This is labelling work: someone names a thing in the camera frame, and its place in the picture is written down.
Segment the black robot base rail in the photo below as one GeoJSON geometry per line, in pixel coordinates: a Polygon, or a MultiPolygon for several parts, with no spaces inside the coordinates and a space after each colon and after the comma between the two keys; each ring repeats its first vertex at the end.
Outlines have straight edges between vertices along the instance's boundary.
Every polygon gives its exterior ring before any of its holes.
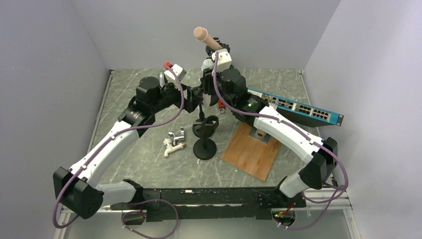
{"type": "Polygon", "coordinates": [[[111,205],[112,210],[146,211],[147,222],[187,219],[272,219],[271,213],[287,208],[305,208],[301,194],[291,199],[281,199],[274,187],[232,188],[145,188],[143,198],[147,203],[131,206],[125,203],[111,205]]]}

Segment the white microphone with stand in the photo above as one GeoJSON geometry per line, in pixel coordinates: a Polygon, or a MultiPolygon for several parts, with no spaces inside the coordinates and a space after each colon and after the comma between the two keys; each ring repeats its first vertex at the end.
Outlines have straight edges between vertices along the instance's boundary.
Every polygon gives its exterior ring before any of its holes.
{"type": "MultiPolygon", "coordinates": [[[[203,71],[205,68],[213,69],[213,61],[210,58],[207,58],[203,61],[201,70],[203,71]]],[[[214,106],[216,103],[203,103],[204,107],[214,106]]]]}

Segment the black front microphone stand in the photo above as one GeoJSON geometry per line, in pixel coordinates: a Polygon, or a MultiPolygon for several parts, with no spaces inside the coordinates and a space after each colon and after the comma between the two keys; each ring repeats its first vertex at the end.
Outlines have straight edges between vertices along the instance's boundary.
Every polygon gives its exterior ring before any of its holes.
{"type": "Polygon", "coordinates": [[[216,144],[210,137],[219,126],[219,119],[217,116],[211,115],[202,120],[199,126],[199,130],[197,130],[199,139],[193,146],[193,153],[200,160],[209,160],[216,154],[216,144]]]}

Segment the grey handheld microphone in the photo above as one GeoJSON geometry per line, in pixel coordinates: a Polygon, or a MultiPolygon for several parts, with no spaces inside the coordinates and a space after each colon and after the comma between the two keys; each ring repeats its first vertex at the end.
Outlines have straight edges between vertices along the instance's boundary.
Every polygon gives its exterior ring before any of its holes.
{"type": "Polygon", "coordinates": [[[164,72],[159,72],[158,79],[159,79],[160,86],[163,87],[165,85],[164,72]]]}

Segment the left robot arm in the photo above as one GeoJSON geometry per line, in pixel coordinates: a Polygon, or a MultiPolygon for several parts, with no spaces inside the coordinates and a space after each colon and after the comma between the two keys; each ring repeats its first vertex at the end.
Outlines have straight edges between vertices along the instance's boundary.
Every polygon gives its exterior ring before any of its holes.
{"type": "Polygon", "coordinates": [[[168,82],[159,84],[156,77],[144,77],[136,87],[136,95],[129,101],[109,133],[80,161],[68,169],[59,167],[53,174],[56,196],[54,209],[59,204],[77,216],[88,219],[102,206],[125,203],[137,209],[144,200],[143,187],[130,179],[114,184],[99,184],[113,162],[141,138],[151,127],[157,127],[156,113],[176,106],[191,113],[202,97],[201,87],[190,87],[168,82]]]}

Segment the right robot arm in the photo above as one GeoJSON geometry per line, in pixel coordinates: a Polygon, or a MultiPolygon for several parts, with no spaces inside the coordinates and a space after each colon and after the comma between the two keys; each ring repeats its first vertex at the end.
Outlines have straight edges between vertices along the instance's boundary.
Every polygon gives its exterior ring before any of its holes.
{"type": "Polygon", "coordinates": [[[262,130],[292,150],[305,166],[283,179],[276,188],[274,200],[285,207],[294,196],[312,188],[319,190],[339,164],[337,142],[323,139],[298,127],[281,115],[267,101],[248,91],[246,79],[237,69],[216,73],[210,68],[203,71],[201,83],[206,93],[218,97],[241,122],[262,130]]]}

